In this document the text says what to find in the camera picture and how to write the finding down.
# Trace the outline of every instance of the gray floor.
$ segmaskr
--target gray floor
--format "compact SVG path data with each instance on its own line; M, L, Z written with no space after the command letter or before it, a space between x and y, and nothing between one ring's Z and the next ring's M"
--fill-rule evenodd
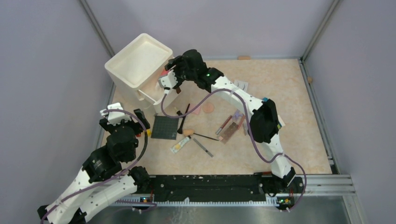
M140 215L127 208L117 211L120 208L104 209L89 224L350 223L342 197L307 196L291 213L269 211L268 207L160 207Z

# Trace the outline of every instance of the beige tabletop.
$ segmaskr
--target beige tabletop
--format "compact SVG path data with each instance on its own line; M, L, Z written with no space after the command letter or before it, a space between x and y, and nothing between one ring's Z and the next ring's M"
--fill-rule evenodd
M206 64L208 67L219 69L232 81L237 79L248 82L249 94L275 101L277 112L286 124L279 132L285 153L299 162L308 174L331 173L297 59L221 60L207 61ZM171 115L176 115L174 106L184 113L188 103L197 104L208 94L193 82L185 81L181 88L182 92L165 110ZM113 102L121 102L124 109L131 112L136 109L120 95L117 89ZM210 97L207 102L215 105L214 112L204 113L201 110L199 115L188 115L184 128L194 128L199 134L215 138L216 130L236 109L216 96ZM149 123L153 125L154 113L145 111L145 114ZM105 133L103 145L107 136L108 133ZM177 140L149 137L146 153L138 165L144 166L150 175L252 174L270 170L270 165L257 156L243 128L238 130L226 144L193 135L193 138L214 155L213 158L192 140L177 154L173 154L170 148L182 138L184 136L181 134L177 135ZM143 137L138 137L138 139L137 156L141 152L144 141ZM294 164L292 166L298 174L302 173L297 166Z

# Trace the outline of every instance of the black mat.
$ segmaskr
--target black mat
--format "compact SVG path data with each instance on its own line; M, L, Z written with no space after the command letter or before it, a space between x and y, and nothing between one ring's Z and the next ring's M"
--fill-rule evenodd
M176 140L178 125L179 119L156 116L154 119L153 130L151 132L151 138Z

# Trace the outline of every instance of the white plastic storage box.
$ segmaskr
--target white plastic storage box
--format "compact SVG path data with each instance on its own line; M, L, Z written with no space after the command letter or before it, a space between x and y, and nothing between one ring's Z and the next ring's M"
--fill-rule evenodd
M163 89L158 78L171 58L170 48L148 34L140 34L106 62L105 68L125 100L135 108L160 113ZM171 90L164 107L177 96L176 90Z

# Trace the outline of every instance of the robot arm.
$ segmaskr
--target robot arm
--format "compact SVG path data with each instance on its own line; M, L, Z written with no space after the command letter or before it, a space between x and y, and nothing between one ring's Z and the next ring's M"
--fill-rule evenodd
M108 106L108 109L121 109L119 103ZM143 122L147 129L150 124L141 110L134 110L136 116ZM139 123L133 122L131 117L121 112L110 112L100 120L99 124L108 132L105 146L94 150L83 163L76 178L60 197L50 205L41 206L38 209L42 218L51 208L57 206L46 219L51 224L76 224L86 223L98 212L114 203L116 200L146 188L149 175L143 167L132 168L128 175L106 189L92 195L95 188L81 192L66 201L63 198L92 185L105 181L121 171L121 162L133 161L136 158L138 140L136 135L142 132Z
M206 91L213 92L219 89L215 95L225 99L239 111L244 112L243 104L236 95L241 96L247 106L247 114L250 120L251 134L254 140L262 145L268 158L273 158L278 153L283 153L279 140L279 119L275 103L272 100L262 101L255 98L234 85L224 74L216 68L207 68L202 56L196 50L188 50L182 56L169 60L165 66L168 74L159 78L158 82L167 93L171 88L178 88L184 80L193 81L197 86ZM284 156L278 156L271 163L271 171L275 178L288 186L296 173Z

